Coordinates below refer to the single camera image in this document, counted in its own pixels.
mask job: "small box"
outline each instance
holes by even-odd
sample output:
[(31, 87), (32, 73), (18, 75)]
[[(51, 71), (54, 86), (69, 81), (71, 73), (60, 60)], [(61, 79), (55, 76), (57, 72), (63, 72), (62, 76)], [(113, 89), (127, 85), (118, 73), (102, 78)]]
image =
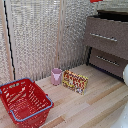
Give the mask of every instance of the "small box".
[(63, 74), (63, 86), (77, 92), (81, 95), (85, 94), (88, 78), (82, 75), (77, 75), (66, 70)]

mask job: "drawer handle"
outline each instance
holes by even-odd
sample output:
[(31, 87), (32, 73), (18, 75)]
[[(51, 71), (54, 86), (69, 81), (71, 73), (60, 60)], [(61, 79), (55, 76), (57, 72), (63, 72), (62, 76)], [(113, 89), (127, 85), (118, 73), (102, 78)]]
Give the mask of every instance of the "drawer handle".
[(106, 61), (106, 62), (108, 62), (108, 63), (114, 64), (114, 65), (116, 65), (116, 66), (120, 66), (118, 63), (112, 62), (112, 61), (110, 61), (110, 60), (107, 60), (107, 59), (105, 59), (105, 58), (103, 58), (103, 57), (101, 57), (101, 56), (96, 56), (96, 57), (97, 57), (98, 59), (104, 60), (104, 61)]
[(90, 35), (117, 42), (117, 40), (114, 38), (107, 38), (105, 36), (100, 36), (98, 34), (93, 34), (93, 33), (90, 33)]

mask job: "basket handle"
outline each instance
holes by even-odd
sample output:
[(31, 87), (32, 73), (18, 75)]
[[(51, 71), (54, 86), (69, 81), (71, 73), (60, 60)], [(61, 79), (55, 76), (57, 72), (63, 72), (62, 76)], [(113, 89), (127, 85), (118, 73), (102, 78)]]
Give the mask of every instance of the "basket handle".
[(27, 119), (29, 119), (29, 118), (31, 118), (31, 117), (33, 117), (33, 116), (35, 116), (35, 115), (37, 115), (37, 114), (39, 114), (39, 113), (41, 113), (41, 112), (43, 112), (43, 111), (45, 111), (45, 110), (47, 110), (47, 109), (49, 109), (49, 108), (52, 107), (53, 102), (51, 101), (51, 99), (50, 99), (47, 95), (46, 95), (46, 98), (51, 102), (51, 105), (50, 105), (50, 106), (48, 106), (48, 107), (46, 107), (46, 108), (44, 108), (44, 109), (42, 109), (42, 110), (40, 110), (40, 111), (38, 111), (38, 112), (36, 112), (36, 113), (34, 113), (34, 114), (32, 114), (32, 115), (30, 115), (30, 116), (24, 118), (24, 119), (19, 120), (19, 119), (16, 118), (16, 116), (15, 116), (13, 110), (10, 110), (10, 112), (12, 113), (14, 119), (15, 119), (17, 122), (23, 122), (23, 121), (25, 121), (25, 120), (27, 120)]
[(2, 84), (2, 85), (0, 85), (0, 87), (5, 86), (5, 85), (8, 85), (8, 84), (12, 84), (14, 82), (18, 82), (19, 80), (24, 80), (24, 79), (29, 79), (32, 83), (34, 83), (34, 81), (32, 81), (30, 78), (25, 77), (25, 78), (22, 78), (22, 79), (14, 80), (14, 81), (9, 82), (9, 83), (6, 83), (6, 84)]

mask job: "drawer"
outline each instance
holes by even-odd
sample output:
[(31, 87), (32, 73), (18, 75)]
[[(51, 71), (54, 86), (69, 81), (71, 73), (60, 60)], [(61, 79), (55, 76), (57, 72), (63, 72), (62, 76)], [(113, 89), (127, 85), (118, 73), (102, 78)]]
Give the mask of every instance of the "drawer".
[(88, 17), (85, 44), (128, 60), (128, 23)]
[(89, 63), (123, 78), (128, 61), (92, 48)]

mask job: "light wood laminate floor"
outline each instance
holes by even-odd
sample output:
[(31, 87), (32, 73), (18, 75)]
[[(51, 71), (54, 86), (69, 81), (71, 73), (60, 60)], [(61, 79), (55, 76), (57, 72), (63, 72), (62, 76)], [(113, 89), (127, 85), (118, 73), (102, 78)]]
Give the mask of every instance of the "light wood laminate floor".
[[(51, 77), (36, 82), (54, 102), (40, 128), (110, 128), (128, 101), (128, 87), (91, 66), (81, 65), (70, 71), (89, 78), (84, 96), (62, 85), (53, 86)], [(0, 128), (16, 128), (1, 100)]]

